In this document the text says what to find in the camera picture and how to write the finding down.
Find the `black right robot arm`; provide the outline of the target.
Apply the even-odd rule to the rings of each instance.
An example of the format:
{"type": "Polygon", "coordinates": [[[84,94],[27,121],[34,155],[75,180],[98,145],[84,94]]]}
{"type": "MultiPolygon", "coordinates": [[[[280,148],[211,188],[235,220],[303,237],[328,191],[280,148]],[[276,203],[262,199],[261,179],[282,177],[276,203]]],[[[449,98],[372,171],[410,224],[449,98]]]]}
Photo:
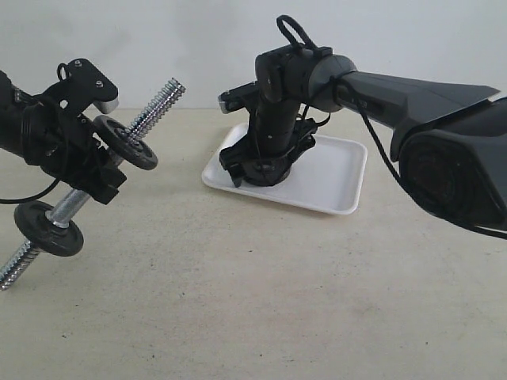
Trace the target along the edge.
{"type": "Polygon", "coordinates": [[[459,228],[506,236],[506,99],[487,85],[427,82],[359,71],[329,47],[283,46],[255,60],[253,82],[220,95],[225,113],[245,109],[246,134],[222,149],[234,185],[268,187],[315,145],[315,108],[357,113],[391,131],[380,155],[424,211],[459,228]]]}

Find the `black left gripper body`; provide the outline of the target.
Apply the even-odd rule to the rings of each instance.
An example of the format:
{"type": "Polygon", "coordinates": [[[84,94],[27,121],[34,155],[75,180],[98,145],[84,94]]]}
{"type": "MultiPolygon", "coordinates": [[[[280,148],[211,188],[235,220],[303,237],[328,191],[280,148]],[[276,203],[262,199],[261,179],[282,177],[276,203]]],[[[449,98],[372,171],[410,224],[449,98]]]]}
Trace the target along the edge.
{"type": "Polygon", "coordinates": [[[90,175],[111,161],[94,135],[91,120],[68,116],[62,108],[40,97],[21,98],[21,152],[28,165],[52,178],[48,189],[66,183],[89,190],[90,175]]]}

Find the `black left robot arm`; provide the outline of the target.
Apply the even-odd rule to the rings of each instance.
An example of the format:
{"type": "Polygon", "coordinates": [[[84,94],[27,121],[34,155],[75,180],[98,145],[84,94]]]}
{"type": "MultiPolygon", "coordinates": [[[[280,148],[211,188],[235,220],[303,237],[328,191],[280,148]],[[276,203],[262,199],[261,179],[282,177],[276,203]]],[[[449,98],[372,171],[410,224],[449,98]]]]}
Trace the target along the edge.
{"type": "Polygon", "coordinates": [[[1,202],[39,200],[65,183],[99,203],[109,203],[127,177],[94,138],[98,129],[83,112],[94,102],[117,98],[117,87],[98,70],[82,74],[67,70],[55,84],[34,95],[16,87],[2,73],[1,148],[40,168],[53,181],[32,196],[1,202]]]}

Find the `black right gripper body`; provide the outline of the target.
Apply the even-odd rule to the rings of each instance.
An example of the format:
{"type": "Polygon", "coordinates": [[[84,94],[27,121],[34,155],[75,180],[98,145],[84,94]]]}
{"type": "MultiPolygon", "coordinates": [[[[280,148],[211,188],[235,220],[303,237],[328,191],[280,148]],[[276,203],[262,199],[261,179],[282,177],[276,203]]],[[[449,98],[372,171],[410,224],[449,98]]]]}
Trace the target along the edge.
{"type": "Polygon", "coordinates": [[[297,120],[281,135],[261,131],[250,120],[246,133],[219,152],[219,163],[224,170],[228,162],[235,161],[245,162],[245,167],[260,164],[292,168],[303,153],[315,146],[316,131],[317,122],[312,118],[297,120]]]}

